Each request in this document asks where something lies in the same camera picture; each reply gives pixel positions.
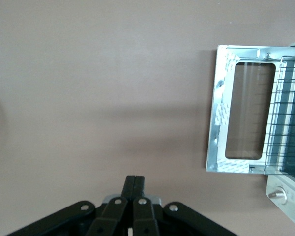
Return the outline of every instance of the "sticker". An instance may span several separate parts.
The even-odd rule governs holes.
[[[227,103],[217,104],[215,125],[227,125],[230,118],[230,105]]]
[[[217,160],[217,171],[228,173],[249,173],[247,160]]]

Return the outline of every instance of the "beige surface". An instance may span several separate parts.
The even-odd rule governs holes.
[[[0,236],[129,174],[241,236],[295,236],[263,176],[205,172],[217,45],[294,41],[295,0],[0,0]]]

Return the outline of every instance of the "oven control panel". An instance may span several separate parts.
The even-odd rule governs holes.
[[[269,176],[266,194],[295,223],[295,178]]]

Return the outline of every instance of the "metal frame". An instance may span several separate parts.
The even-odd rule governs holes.
[[[295,55],[295,47],[233,46],[220,45],[217,50],[213,102],[209,132],[206,170],[210,172],[277,174],[275,167],[267,168],[267,144],[259,160],[228,159],[225,156],[229,115],[233,93],[235,66],[240,62],[273,63],[276,66],[270,110],[273,109],[280,59]],[[272,114],[268,116],[265,141],[269,139]]]

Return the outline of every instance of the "wire rack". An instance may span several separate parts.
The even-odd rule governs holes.
[[[295,174],[295,57],[281,58],[270,110],[265,172]]]

